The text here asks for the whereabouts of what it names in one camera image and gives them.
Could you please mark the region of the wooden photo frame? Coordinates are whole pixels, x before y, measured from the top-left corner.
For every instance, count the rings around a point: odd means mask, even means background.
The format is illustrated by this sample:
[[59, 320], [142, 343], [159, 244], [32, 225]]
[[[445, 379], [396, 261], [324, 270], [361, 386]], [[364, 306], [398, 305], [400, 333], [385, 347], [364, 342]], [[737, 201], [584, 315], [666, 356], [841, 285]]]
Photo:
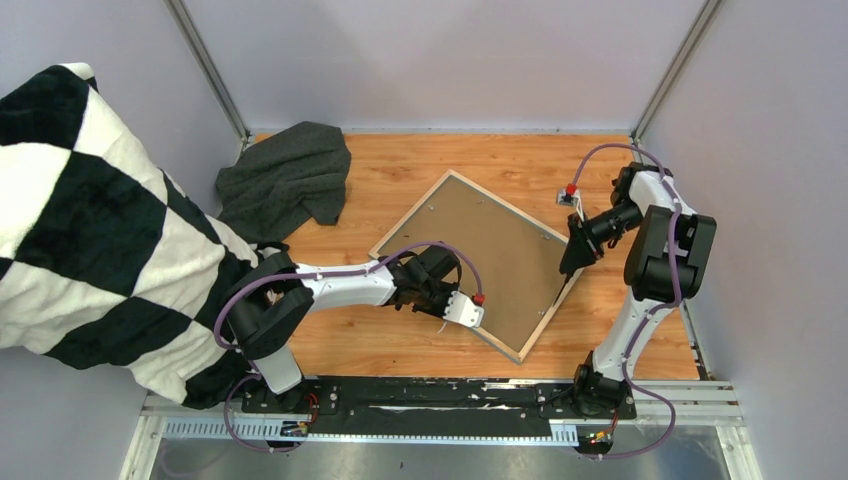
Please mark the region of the wooden photo frame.
[[577, 281], [552, 305], [567, 237], [474, 183], [447, 171], [373, 246], [373, 258], [413, 243], [442, 241], [465, 254], [461, 286], [483, 287], [485, 314], [475, 334], [522, 363]]

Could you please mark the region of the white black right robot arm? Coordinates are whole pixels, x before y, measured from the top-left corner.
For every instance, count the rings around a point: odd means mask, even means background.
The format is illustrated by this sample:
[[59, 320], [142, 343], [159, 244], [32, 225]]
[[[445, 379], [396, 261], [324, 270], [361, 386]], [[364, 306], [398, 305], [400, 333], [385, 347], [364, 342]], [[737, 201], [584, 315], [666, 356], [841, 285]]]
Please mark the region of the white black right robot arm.
[[717, 233], [716, 220], [680, 197], [665, 168], [631, 163], [612, 186], [609, 210], [590, 218], [569, 216], [559, 265], [571, 280], [625, 233], [637, 233], [623, 271], [622, 309], [604, 341], [577, 367], [569, 392], [572, 408], [589, 418], [622, 410], [647, 341], [673, 309], [700, 290]]

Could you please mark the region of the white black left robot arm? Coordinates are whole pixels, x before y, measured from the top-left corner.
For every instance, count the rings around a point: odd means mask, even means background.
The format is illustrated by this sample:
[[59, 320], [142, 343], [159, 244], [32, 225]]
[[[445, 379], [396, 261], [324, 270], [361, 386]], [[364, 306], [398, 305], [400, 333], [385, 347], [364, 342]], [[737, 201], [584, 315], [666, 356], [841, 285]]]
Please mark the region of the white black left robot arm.
[[448, 279], [460, 273], [459, 254], [440, 242], [343, 266], [297, 264], [281, 251], [228, 292], [214, 332], [230, 328], [232, 348], [250, 364], [251, 377], [265, 382], [268, 400], [279, 411], [293, 413], [304, 405], [307, 389], [289, 340], [307, 315], [355, 305], [409, 305], [415, 312], [477, 328], [484, 315], [480, 295], [469, 296]]

